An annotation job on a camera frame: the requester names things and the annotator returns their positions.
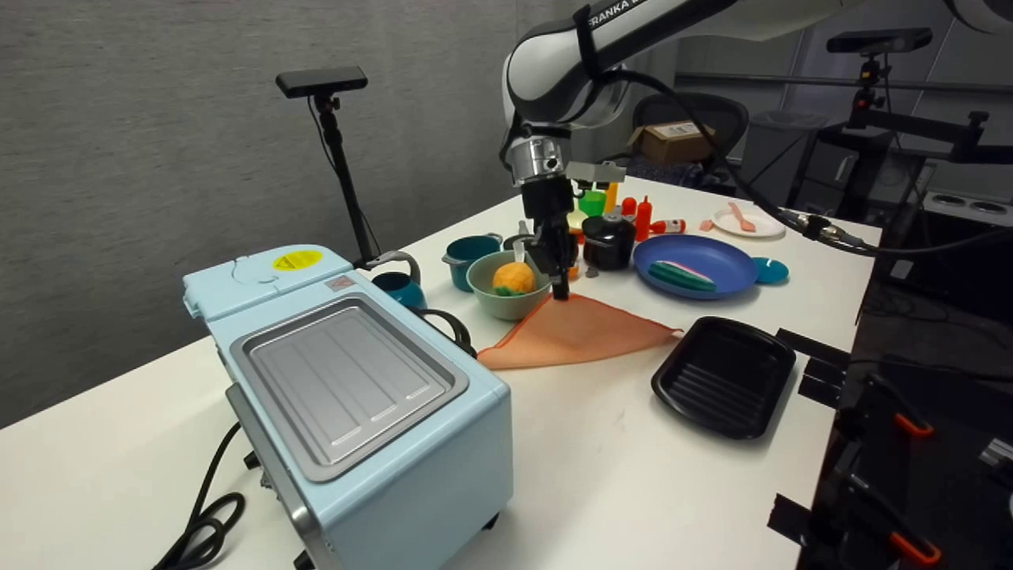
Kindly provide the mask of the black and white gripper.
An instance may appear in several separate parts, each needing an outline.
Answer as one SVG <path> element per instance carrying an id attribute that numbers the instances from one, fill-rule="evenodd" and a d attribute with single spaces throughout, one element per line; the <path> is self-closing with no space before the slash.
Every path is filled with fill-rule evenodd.
<path id="1" fill-rule="evenodd" d="M 522 210 L 535 221 L 530 256 L 538 274 L 552 277 L 553 299 L 570 299 L 570 271 L 578 263 L 578 241 L 566 217 L 572 212 L 572 191 L 566 180 L 563 147 L 552 129 L 516 125 L 504 147 L 504 161 L 512 188 L 522 193 Z"/>

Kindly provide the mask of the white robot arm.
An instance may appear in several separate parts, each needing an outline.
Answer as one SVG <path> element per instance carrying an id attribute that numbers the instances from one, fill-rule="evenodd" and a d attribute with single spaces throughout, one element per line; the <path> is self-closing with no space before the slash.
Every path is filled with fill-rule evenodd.
<path id="1" fill-rule="evenodd" d="M 685 95 L 624 63 L 673 38 L 692 36 L 738 43 L 781 38 L 836 16 L 850 3 L 859 0 L 601 0 L 581 6 L 570 24 L 538 26 L 516 43 L 501 69 L 510 125 L 501 161 L 522 193 L 525 218 L 535 218 L 533 260 L 549 274 L 559 302 L 570 299 L 570 267 L 578 263 L 578 241 L 566 226 L 572 206 L 563 198 L 563 141 L 570 129 L 607 125 L 624 110 L 629 82 L 676 97 L 704 129 Z M 1010 32 L 1010 0 L 947 0 L 947 11 L 982 36 Z M 612 106 L 605 106 L 601 119 L 585 120 L 590 110 L 601 107 L 601 92 Z M 1013 154 L 1010 147 L 982 147 L 986 113 L 971 113 L 968 125 L 943 125 L 859 106 L 847 126 L 889 126 L 943 141 L 951 144 L 951 154 L 943 158 L 967 164 L 1010 164 Z M 888 253 L 819 217 L 789 217 L 789 210 L 772 206 L 749 180 L 733 178 L 753 206 L 809 241 L 859 256 Z"/>

